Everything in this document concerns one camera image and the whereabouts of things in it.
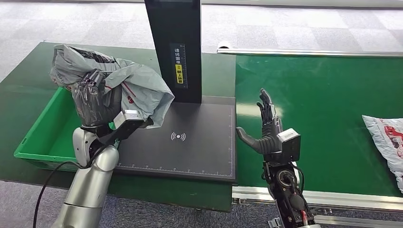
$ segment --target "silver robotic arm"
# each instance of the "silver robotic arm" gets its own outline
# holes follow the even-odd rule
[[[153,124],[150,118],[144,121],[136,110],[121,111],[120,86],[111,91],[109,105],[104,105],[105,77],[99,70],[94,70],[72,86],[72,96],[82,126],[73,132],[78,164],[70,163],[79,169],[52,228],[98,227],[109,182],[119,160],[119,153],[114,146],[116,141],[127,139],[136,129]],[[116,130],[109,127],[111,121],[115,123]],[[34,228],[45,186],[46,183],[37,202]]]

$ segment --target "metal frame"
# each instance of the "metal frame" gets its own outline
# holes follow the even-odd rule
[[[320,191],[304,191],[304,197],[312,207],[403,212],[403,198],[400,197]],[[234,186],[232,187],[232,198],[241,203],[274,203],[268,189],[264,187]]]
[[[343,52],[322,50],[287,50],[287,49],[248,49],[219,48],[217,54],[229,55],[302,55],[302,56],[344,56],[344,57],[403,57],[403,52]]]
[[[95,2],[139,2],[144,0],[72,0]],[[252,5],[252,6],[285,6],[285,7],[369,7],[369,8],[401,8],[401,0],[201,0],[202,4],[211,5]]]
[[[319,224],[342,225],[352,227],[369,227],[369,228],[401,228],[403,222],[373,220],[364,218],[346,218],[335,216],[316,215],[315,222]]]

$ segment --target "wireless charging symbol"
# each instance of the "wireless charging symbol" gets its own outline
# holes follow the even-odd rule
[[[173,141],[173,140],[175,140],[175,139],[180,139],[180,140],[182,140],[182,141],[185,141],[185,139],[186,139],[186,134],[185,134],[185,133],[177,134],[177,133],[173,132],[173,133],[171,134],[171,140]]]

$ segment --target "yellow label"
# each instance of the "yellow label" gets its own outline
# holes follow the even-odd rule
[[[181,64],[175,64],[175,71],[176,71],[176,82],[178,84],[183,84],[182,65]]]

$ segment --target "gray parcel bag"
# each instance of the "gray parcel bag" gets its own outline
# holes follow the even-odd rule
[[[50,77],[58,86],[71,89],[86,73],[99,69],[106,75],[105,105],[109,104],[109,91],[121,85],[122,110],[137,110],[144,121],[150,117],[154,124],[147,128],[161,127],[175,97],[153,69],[84,48],[56,45],[54,50]]]

